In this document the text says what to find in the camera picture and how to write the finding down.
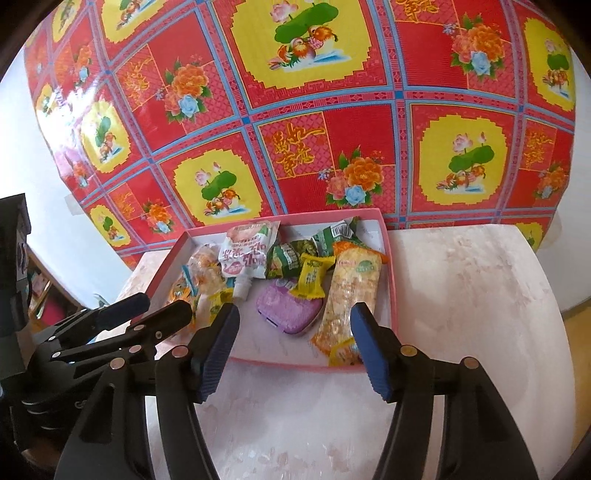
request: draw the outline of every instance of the white marble table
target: white marble table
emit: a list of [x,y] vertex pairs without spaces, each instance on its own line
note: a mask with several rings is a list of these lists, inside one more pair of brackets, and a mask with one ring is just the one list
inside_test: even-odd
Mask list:
[[[507,403],[541,480],[570,455],[574,377],[558,305],[514,226],[390,232],[399,337],[432,358],[477,357]],[[122,296],[145,290],[164,253],[144,255]],[[101,338],[121,331],[103,332]],[[168,479],[155,400],[147,400],[152,458]],[[217,392],[197,406],[223,480],[365,480],[378,462],[393,405],[366,375],[309,373],[229,362]],[[437,398],[424,479],[441,445]]]

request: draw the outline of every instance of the chinese character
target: chinese character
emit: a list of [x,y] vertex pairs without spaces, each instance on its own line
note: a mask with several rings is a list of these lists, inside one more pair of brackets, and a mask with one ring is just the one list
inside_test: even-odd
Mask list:
[[553,144],[551,138],[540,132],[530,132],[525,137],[525,168],[530,168],[534,163],[544,161],[544,144]]
[[304,140],[311,135],[323,135],[326,131],[323,128],[311,128],[306,130],[303,127],[297,127],[291,122],[287,124],[287,134],[281,131],[275,132],[271,140],[275,147],[275,153],[281,155],[277,163],[283,166],[283,170],[288,177],[295,177],[295,169],[304,163],[312,163],[314,155],[310,152]]
[[439,12],[439,7],[434,4],[434,0],[396,0],[396,3],[404,7],[404,14],[415,23],[418,23],[417,14],[420,12],[430,14]]

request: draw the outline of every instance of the snack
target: snack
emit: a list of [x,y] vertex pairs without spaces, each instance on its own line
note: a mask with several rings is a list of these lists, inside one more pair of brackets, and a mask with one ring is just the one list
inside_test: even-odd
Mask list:
[[347,338],[344,342],[337,343],[330,350],[329,367],[342,367],[361,363],[361,354],[355,339]]
[[350,322],[353,305],[365,302],[370,312],[374,312],[381,268],[380,253],[374,250],[350,248],[339,255],[322,322],[311,339],[325,355],[353,336]]
[[301,255],[317,256],[318,250],[312,240],[295,240],[273,247],[269,256],[267,278],[293,278],[301,273]]
[[279,222],[255,222],[230,228],[219,253],[222,275],[236,277],[234,298],[246,300],[253,278],[265,278],[267,253],[277,240]]
[[316,244],[318,256],[329,257],[334,255],[334,243],[343,240],[347,240],[355,245],[365,246],[365,244],[355,235],[358,221],[359,217],[341,220],[334,225],[323,228],[320,232],[315,234],[312,237],[312,241]]
[[183,341],[198,327],[205,326],[205,320],[209,319],[209,296],[224,288],[226,283],[221,276],[216,246],[202,245],[181,266],[181,276],[173,285],[165,303],[168,305],[175,300],[184,300],[193,309],[191,323],[174,335],[174,341]]
[[215,246],[203,245],[183,266],[183,270],[193,284],[192,286],[201,295],[213,295],[226,286],[222,278],[222,269],[217,261],[216,250]]
[[352,242],[348,242],[348,241],[341,241],[341,242],[335,242],[333,244],[333,250],[335,251],[335,257],[339,257],[339,255],[343,252],[345,252],[346,250],[348,250],[349,248],[365,248],[367,250],[371,250],[372,252],[376,252],[379,254],[379,256],[382,259],[382,263],[385,265],[386,263],[388,263],[388,257],[386,255],[384,255],[381,252],[378,252],[377,250],[373,250],[370,247],[368,247],[367,245],[363,244],[362,245],[355,245]]
[[326,297],[322,289],[322,281],[326,271],[335,264],[335,257],[313,257],[302,254],[303,262],[300,278],[290,293],[301,299],[323,299]]

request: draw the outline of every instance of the purple soap box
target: purple soap box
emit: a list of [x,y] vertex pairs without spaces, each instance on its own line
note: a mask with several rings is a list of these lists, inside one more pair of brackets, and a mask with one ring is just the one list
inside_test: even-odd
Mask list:
[[280,278],[270,284],[256,300],[256,309],[268,322],[285,333],[295,335],[309,327],[322,309],[323,300],[294,297],[293,280]]

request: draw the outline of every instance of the orange flower print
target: orange flower print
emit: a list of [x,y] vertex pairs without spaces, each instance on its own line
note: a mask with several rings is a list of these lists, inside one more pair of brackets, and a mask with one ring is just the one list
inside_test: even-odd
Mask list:
[[382,166],[377,159],[383,159],[383,155],[372,151],[372,157],[363,157],[361,147],[356,148],[350,159],[341,153],[339,167],[335,176],[329,178],[330,170],[319,172],[319,180],[327,180],[326,204],[343,207],[358,207],[371,205],[372,196],[382,194],[381,183],[384,181]]
[[478,80],[485,76],[494,79],[505,67],[505,50],[501,33],[495,25],[485,25],[482,17],[473,20],[464,15],[460,28],[455,24],[443,26],[445,35],[453,37],[452,67],[462,67],[464,74],[472,72]]
[[207,86],[208,82],[209,79],[203,68],[189,64],[176,71],[172,87],[180,98],[185,95],[198,97],[203,93],[203,87]]
[[537,190],[534,192],[534,197],[540,199],[547,199],[566,185],[567,174],[562,167],[553,164],[547,171],[540,172],[540,182]]
[[81,68],[88,65],[90,58],[92,57],[92,50],[88,45],[84,45],[78,52],[78,58],[76,59],[76,65]]
[[382,166],[369,157],[353,158],[343,170],[343,174],[349,186],[359,185],[366,192],[370,192],[376,184],[381,184],[384,181]]
[[468,38],[473,43],[475,51],[486,53],[489,61],[493,63],[505,56],[499,32],[485,24],[480,23],[469,30]]
[[164,222],[168,223],[170,221],[170,214],[166,211],[162,205],[158,205],[153,203],[150,206],[150,211],[148,212],[148,216],[155,219],[157,222]]

